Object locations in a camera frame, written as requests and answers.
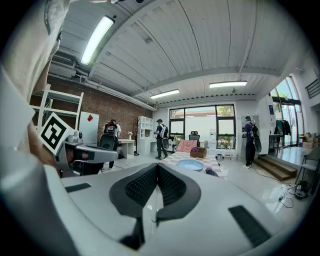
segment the box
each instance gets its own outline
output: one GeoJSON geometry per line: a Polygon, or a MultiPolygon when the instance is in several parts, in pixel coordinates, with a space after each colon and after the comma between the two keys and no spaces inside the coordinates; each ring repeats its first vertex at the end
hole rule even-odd
{"type": "Polygon", "coordinates": [[[312,149],[314,146],[315,146],[315,144],[313,142],[303,142],[302,143],[303,148],[312,149]]]}
{"type": "Polygon", "coordinates": [[[207,149],[204,147],[196,147],[198,152],[190,151],[190,157],[205,158],[207,156],[207,149]]]}

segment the glass door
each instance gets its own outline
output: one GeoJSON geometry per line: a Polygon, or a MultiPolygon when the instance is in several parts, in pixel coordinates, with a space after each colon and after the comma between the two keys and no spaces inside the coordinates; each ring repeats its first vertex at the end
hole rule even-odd
{"type": "Polygon", "coordinates": [[[298,124],[297,114],[294,105],[289,105],[290,119],[291,119],[291,146],[298,145],[298,124]]]}
{"type": "Polygon", "coordinates": [[[285,147],[295,147],[298,145],[298,122],[294,105],[282,104],[283,121],[288,122],[289,131],[286,130],[284,136],[285,147]]]}

